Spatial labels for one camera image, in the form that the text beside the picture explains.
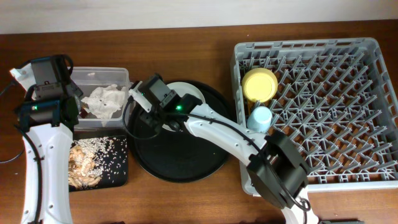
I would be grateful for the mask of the grey round plate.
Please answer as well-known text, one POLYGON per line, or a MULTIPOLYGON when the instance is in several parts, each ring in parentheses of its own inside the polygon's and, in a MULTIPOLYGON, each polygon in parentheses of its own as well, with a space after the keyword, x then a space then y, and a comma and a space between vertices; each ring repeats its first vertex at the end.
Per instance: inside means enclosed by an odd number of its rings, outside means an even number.
MULTIPOLYGON (((170 90, 174 90, 175 94, 177 94, 179 97, 183 97, 185 94, 193 95, 200 99, 202 103, 206 103, 205 97, 203 93, 194 85, 187 83, 187 82, 172 82, 167 84, 168 88, 170 90)), ((170 97, 167 98, 167 104, 166 107, 170 107, 171 105, 175 104, 175 99, 172 100, 170 97)), ((168 125, 163 124, 162 128, 167 131, 175 132, 173 129, 171 129, 168 125)))

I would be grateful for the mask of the white tissue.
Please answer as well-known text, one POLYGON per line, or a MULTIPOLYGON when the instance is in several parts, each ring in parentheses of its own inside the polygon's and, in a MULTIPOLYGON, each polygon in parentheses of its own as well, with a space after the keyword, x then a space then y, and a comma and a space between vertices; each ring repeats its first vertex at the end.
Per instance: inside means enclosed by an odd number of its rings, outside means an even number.
POLYGON ((116 84, 112 84, 107 87, 97 87, 81 102, 87 105, 88 112, 98 119, 111 119, 115 112, 121 110, 125 95, 125 86, 119 90, 116 84))

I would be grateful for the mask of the light blue plastic cup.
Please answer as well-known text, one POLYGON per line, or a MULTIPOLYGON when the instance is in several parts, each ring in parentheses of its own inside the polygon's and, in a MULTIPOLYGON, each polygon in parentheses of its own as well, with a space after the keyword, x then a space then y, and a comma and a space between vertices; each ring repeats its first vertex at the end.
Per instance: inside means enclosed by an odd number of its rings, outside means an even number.
POLYGON ((250 114, 246 126, 253 131, 266 133, 271 127, 271 122, 271 110, 265 106, 258 106, 250 114))

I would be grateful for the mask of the yellow bowl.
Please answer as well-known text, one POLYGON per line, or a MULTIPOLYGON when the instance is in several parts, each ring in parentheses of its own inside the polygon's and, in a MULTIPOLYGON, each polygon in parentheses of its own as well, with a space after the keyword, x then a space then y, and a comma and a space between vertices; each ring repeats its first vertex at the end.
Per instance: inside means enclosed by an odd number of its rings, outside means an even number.
POLYGON ((265 103, 275 96, 278 81, 271 70, 266 68, 254 68, 245 74, 241 86, 243 96, 247 100, 265 103))

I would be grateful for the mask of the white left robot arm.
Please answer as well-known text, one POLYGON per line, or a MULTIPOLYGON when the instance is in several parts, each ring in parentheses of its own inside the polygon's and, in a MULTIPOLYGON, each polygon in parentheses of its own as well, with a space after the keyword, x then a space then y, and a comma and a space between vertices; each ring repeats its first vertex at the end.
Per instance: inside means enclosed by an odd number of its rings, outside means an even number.
POLYGON ((22 223, 72 223, 68 161, 78 98, 61 83, 32 85, 16 109, 25 146, 22 223))

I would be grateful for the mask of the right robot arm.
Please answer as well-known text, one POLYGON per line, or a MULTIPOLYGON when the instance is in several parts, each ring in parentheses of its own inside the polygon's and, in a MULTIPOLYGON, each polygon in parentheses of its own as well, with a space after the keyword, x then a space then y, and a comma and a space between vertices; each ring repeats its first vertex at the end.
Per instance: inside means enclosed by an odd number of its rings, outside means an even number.
POLYGON ((134 100, 159 125, 205 139, 239 159, 257 193, 281 209, 286 223, 318 223, 308 199, 309 166, 283 132, 255 132, 223 117, 199 98, 171 91, 162 101, 134 100))

